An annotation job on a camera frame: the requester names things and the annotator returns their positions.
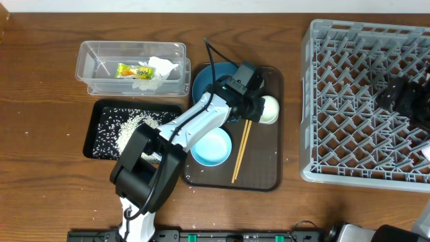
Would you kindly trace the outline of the white green cup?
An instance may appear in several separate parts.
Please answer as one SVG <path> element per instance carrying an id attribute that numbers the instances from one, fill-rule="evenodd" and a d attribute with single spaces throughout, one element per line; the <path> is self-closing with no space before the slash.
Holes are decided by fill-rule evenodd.
<path id="1" fill-rule="evenodd" d="M 261 97 L 264 100 L 263 113 L 259 119 L 260 124 L 273 124 L 277 121 L 279 117 L 280 105 L 278 101 L 270 96 L 264 95 Z"/>

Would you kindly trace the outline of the light blue bowl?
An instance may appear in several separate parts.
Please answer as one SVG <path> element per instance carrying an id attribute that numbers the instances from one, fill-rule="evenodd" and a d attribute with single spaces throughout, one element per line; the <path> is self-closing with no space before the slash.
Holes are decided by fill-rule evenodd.
<path id="1" fill-rule="evenodd" d="M 191 155 L 200 165 L 215 167 L 225 162 L 231 151 L 229 134 L 222 128 L 215 128 L 191 148 Z"/>

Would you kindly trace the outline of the white tissue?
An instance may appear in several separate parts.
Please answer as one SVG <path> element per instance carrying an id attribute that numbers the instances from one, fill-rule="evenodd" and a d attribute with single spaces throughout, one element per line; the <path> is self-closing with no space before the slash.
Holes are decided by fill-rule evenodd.
<path id="1" fill-rule="evenodd" d="M 166 81 L 171 71 L 179 66 L 173 64 L 167 59 L 152 56 L 148 62 L 139 61 L 138 64 L 144 67 L 152 67 L 155 71 L 152 79 L 148 81 L 135 81 L 132 85 L 133 88 L 139 88 L 142 91 L 156 90 L 162 85 L 162 81 Z"/>

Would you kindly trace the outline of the green yellow snack wrapper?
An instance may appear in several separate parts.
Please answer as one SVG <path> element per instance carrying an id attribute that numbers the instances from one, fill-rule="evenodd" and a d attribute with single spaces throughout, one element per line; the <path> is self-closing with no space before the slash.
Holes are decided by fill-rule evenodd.
<path id="1" fill-rule="evenodd" d="M 115 78 L 117 79 L 152 79 L 155 74 L 154 67 L 142 65 L 126 65 L 119 63 Z"/>

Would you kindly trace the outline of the white pink cup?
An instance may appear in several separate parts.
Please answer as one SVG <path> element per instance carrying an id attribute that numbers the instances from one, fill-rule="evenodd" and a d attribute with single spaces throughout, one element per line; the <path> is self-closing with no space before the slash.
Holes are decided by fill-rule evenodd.
<path id="1" fill-rule="evenodd" d="M 421 150 L 423 156 L 426 158 L 426 160 L 430 161 L 430 146 L 427 146 Z"/>

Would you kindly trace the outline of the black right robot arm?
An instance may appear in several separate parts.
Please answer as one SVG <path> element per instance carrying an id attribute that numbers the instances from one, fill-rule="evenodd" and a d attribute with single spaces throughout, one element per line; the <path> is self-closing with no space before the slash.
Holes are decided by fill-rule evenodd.
<path id="1" fill-rule="evenodd" d="M 406 116 L 420 128 L 429 128 L 429 80 L 420 85 L 401 77 L 391 80 L 387 88 L 377 96 L 377 104 L 384 109 L 392 108 Z M 426 205 L 411 231 L 382 225 L 376 230 L 364 229 L 351 224 L 333 227 L 327 241 L 336 242 L 429 242 L 429 205 Z"/>

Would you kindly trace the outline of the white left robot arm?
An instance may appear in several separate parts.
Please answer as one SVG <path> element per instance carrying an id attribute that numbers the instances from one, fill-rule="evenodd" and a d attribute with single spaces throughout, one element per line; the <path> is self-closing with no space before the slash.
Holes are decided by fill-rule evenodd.
<path id="1" fill-rule="evenodd" d="M 157 128 L 136 128 L 110 174 L 123 208 L 119 241 L 151 239 L 155 213 L 171 195 L 188 151 L 231 118 L 258 122 L 266 83 L 261 69 L 243 63 L 233 75 L 214 79 L 200 100 L 176 119 Z"/>

